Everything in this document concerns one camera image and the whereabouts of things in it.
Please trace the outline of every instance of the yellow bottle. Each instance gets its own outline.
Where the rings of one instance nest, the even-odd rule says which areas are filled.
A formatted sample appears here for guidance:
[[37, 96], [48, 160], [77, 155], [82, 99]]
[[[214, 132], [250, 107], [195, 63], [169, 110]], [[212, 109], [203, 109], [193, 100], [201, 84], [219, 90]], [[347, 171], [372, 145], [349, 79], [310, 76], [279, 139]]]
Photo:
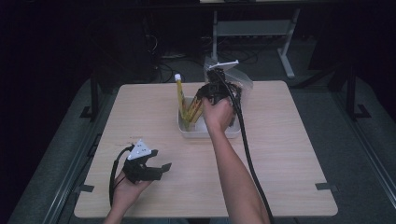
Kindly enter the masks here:
[[178, 98], [178, 109], [180, 111], [180, 116], [183, 118], [185, 122], [188, 120], [187, 117], [187, 106], [186, 100], [184, 99], [183, 88], [181, 87], [181, 77], [180, 74], [175, 74], [175, 82], [177, 84], [177, 98]]

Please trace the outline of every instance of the hand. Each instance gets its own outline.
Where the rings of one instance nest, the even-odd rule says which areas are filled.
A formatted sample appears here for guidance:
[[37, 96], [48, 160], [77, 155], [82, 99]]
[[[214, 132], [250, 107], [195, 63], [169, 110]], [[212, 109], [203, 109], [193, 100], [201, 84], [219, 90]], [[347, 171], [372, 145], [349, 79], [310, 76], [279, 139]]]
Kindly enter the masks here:
[[137, 201], [140, 194], [152, 181], [141, 181], [134, 184], [121, 171], [115, 183], [119, 184], [114, 189], [113, 206], [106, 217], [105, 223], [120, 223], [125, 212]]
[[204, 119], [209, 133], [225, 132], [233, 119], [233, 107], [230, 98], [224, 98], [212, 105], [207, 98], [203, 98]]

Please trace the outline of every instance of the person's left hand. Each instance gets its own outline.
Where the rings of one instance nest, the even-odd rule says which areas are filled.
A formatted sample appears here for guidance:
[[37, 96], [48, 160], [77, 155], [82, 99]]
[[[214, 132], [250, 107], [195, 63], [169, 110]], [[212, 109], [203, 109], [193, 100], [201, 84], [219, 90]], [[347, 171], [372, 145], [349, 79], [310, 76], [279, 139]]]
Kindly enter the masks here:
[[105, 223], [119, 223], [125, 212], [130, 208], [140, 194], [146, 189], [152, 181], [140, 181], [132, 183], [125, 177], [123, 171], [117, 176], [115, 182], [117, 186], [114, 189], [113, 206], [107, 215]]

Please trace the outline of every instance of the dark background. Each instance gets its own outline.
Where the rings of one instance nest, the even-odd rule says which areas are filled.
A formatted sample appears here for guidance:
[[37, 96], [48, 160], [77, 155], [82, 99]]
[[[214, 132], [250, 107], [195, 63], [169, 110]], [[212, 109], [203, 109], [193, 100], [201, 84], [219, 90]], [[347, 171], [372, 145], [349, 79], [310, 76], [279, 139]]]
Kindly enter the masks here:
[[[100, 71], [104, 87], [150, 82], [158, 55], [147, 52], [147, 32], [161, 38], [158, 54], [175, 47], [193, 56], [202, 50], [188, 46], [199, 43], [201, 35], [211, 35], [210, 11], [156, 11], [145, 21], [142, 18], [148, 14], [144, 11], [115, 13], [99, 6], [98, 1], [88, 0], [79, 4], [65, 0], [0, 3], [2, 223], [34, 174], [77, 90], [93, 72]], [[257, 15], [277, 18], [289, 13], [283, 9], [233, 15], [238, 19]], [[386, 1], [305, 7], [294, 38], [313, 35], [318, 39], [311, 62], [314, 69], [353, 59], [359, 76], [396, 119], [394, 9]], [[133, 34], [126, 35], [125, 30], [133, 30]], [[132, 75], [122, 79], [124, 74]]]

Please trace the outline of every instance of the wooden tabletop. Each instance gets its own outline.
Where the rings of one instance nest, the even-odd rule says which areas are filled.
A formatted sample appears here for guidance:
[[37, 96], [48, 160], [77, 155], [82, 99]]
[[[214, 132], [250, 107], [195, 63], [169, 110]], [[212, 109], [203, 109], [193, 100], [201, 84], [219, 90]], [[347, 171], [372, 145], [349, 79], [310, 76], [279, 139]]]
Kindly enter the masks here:
[[[184, 83], [193, 96], [204, 83]], [[120, 88], [75, 208], [77, 217], [105, 217], [110, 209], [108, 180], [119, 153], [140, 138], [156, 157], [147, 166], [172, 162], [152, 183], [127, 217], [227, 217], [210, 139], [184, 138], [177, 126], [176, 84], [124, 85]], [[275, 217], [333, 216], [337, 205], [326, 183], [287, 85], [254, 82], [243, 108], [253, 165]], [[231, 139], [247, 165], [242, 137]], [[126, 154], [120, 160], [122, 168]]]

